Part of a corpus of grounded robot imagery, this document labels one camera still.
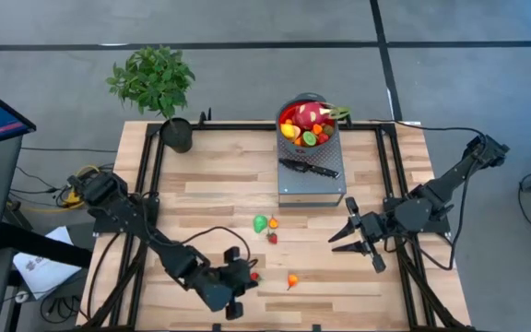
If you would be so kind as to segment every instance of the wooden table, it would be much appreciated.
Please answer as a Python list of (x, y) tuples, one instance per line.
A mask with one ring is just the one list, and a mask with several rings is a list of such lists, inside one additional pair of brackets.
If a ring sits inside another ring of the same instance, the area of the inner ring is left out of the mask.
[[(135, 187), (146, 127), (147, 122), (125, 123), (116, 157), (114, 171), (128, 182), (131, 191)], [(409, 188), (425, 183), (433, 172), (423, 133), (399, 125), (397, 133)], [(341, 132), (341, 143), (348, 196), (356, 198), (360, 212), (380, 212), (384, 183), (374, 133)], [(388, 137), (385, 145), (395, 192), (399, 193)], [(347, 222), (343, 203), (332, 208), (277, 207), (275, 133), (196, 131), (191, 151), (177, 154), (166, 148), (163, 158), (158, 228), (177, 240), (215, 225), (230, 227), (245, 238), (252, 256), (259, 259), (254, 270), (264, 280), (239, 299), (245, 308), (244, 317), (227, 321), (224, 312), (210, 313), (194, 291), (186, 292), (176, 285), (163, 271), (157, 255), (149, 252), (137, 330), (210, 330), (214, 323), (221, 323), (223, 329), (237, 330), (310, 330), (313, 324), (321, 324), (323, 330), (408, 330), (395, 254), (385, 253), (379, 247), (387, 268), (376, 274), (369, 257), (331, 252), (332, 245), (327, 240)], [(279, 220), (277, 245), (253, 231), (256, 214), (274, 215)], [(111, 238), (103, 235), (96, 242), (86, 290), (101, 251)], [(347, 238), (333, 246), (354, 239)], [(447, 262), (450, 249), (442, 239), (424, 234), (420, 241), (429, 254)], [(115, 285), (123, 245), (121, 235), (102, 263), (94, 289), (94, 310)], [(242, 243), (224, 231), (213, 231), (192, 241), (192, 245), (213, 265), (222, 264), (222, 252), (233, 245), (240, 246), (245, 255)], [(442, 271), (427, 260), (425, 267), (429, 283), (445, 306), (454, 317), (469, 324), (458, 273)], [(300, 279), (291, 290), (287, 290), (288, 273)], [(423, 312), (415, 286), (414, 293), (422, 324)], [(124, 293), (122, 323), (126, 320), (130, 295), (129, 288)], [(87, 299), (84, 292), (82, 308), (86, 307)], [(84, 321), (80, 316), (77, 322)]]

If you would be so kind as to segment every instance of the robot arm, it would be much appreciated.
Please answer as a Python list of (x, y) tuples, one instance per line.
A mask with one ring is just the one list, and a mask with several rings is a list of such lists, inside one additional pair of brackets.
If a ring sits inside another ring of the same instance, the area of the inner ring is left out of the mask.
[(90, 215), (110, 218), (121, 230), (148, 245), (159, 255), (165, 272), (186, 291), (195, 290), (212, 312), (226, 307), (229, 320), (243, 315), (242, 304), (235, 298), (256, 287), (257, 282), (251, 280), (250, 263), (239, 258), (238, 247), (224, 253), (226, 266), (211, 267), (210, 261), (193, 246), (170, 240), (150, 225), (144, 200), (129, 196), (126, 183), (116, 174), (100, 172), (90, 180), (71, 176), (68, 182), (88, 205)]
[(376, 272), (383, 272), (384, 261), (377, 253), (375, 243), (392, 236), (418, 233), (429, 222), (444, 219), (453, 207), (447, 206), (453, 191), (478, 170), (502, 165), (507, 151), (507, 146), (499, 144), (490, 136), (477, 136), (466, 145), (462, 159), (452, 169), (437, 179), (419, 185), (381, 214), (369, 212), (360, 216), (354, 198), (346, 198), (348, 224), (329, 242), (342, 239), (355, 230), (360, 231), (363, 241), (339, 246), (333, 251), (370, 255)]

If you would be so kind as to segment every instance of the bowl of fruit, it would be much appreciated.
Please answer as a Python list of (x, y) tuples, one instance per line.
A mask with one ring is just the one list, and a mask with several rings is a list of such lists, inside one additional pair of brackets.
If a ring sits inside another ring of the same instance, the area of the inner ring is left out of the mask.
[(337, 133), (337, 119), (349, 114), (315, 93), (302, 93), (277, 115), (277, 134), (292, 153), (312, 155)]

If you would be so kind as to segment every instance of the black knife handle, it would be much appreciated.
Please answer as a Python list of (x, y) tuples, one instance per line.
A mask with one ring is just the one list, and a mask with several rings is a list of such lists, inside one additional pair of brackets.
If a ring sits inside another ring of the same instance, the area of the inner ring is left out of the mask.
[(315, 172), (317, 174), (321, 174), (323, 176), (329, 176), (329, 177), (332, 177), (334, 179), (336, 179), (339, 176), (338, 172), (326, 169), (324, 167), (319, 167), (319, 166), (311, 166), (310, 171), (311, 172)]

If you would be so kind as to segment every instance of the red fruit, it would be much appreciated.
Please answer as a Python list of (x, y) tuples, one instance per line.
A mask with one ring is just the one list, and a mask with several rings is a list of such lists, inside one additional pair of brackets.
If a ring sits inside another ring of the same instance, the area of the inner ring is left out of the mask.
[(267, 235), (267, 240), (272, 244), (277, 244), (277, 235), (275, 233), (270, 233)]
[(321, 133), (317, 137), (317, 143), (319, 143), (319, 144), (323, 144), (324, 142), (326, 142), (328, 140), (329, 140), (329, 135), (326, 134), (326, 133)]
[(328, 118), (329, 111), (319, 102), (311, 101), (296, 108), (292, 122), (306, 130), (313, 129), (313, 125), (322, 124)]

